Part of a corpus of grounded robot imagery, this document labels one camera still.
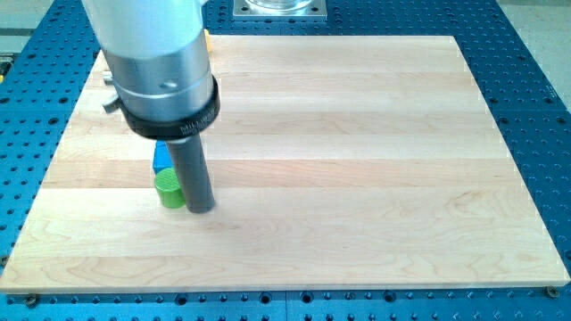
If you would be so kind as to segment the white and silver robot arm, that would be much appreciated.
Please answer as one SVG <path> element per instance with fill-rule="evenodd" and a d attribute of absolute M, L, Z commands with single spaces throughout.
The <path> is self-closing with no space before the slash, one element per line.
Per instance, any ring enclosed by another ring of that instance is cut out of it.
<path fill-rule="evenodd" d="M 136 134 L 166 143 L 186 207 L 213 209 L 215 200 L 200 134 L 218 117 L 202 1 L 83 0 L 112 73 L 115 97 Z"/>

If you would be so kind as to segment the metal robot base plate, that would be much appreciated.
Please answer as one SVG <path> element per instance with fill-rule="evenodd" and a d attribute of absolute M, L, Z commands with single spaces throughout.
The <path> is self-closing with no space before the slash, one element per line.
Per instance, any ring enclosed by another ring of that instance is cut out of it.
<path fill-rule="evenodd" d="M 326 0 L 234 0 L 233 17 L 237 21 L 324 20 Z"/>

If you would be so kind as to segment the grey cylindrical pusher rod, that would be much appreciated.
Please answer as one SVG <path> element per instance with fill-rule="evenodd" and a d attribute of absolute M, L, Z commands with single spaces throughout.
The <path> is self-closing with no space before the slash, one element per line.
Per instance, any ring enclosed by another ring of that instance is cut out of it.
<path fill-rule="evenodd" d="M 206 213 L 215 206 L 201 137 L 166 142 L 186 207 L 193 213 Z"/>

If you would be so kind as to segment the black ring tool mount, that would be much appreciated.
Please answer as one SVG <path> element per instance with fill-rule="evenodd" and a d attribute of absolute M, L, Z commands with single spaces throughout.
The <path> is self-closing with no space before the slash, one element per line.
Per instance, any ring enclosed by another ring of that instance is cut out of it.
<path fill-rule="evenodd" d="M 139 118 L 124 105 L 121 105 L 120 110 L 126 119 L 128 127 L 144 138 L 172 141 L 196 136 L 205 130 L 219 115 L 219 86 L 217 79 L 214 76 L 211 78 L 213 89 L 209 101 L 189 117 L 167 122 L 157 122 Z"/>

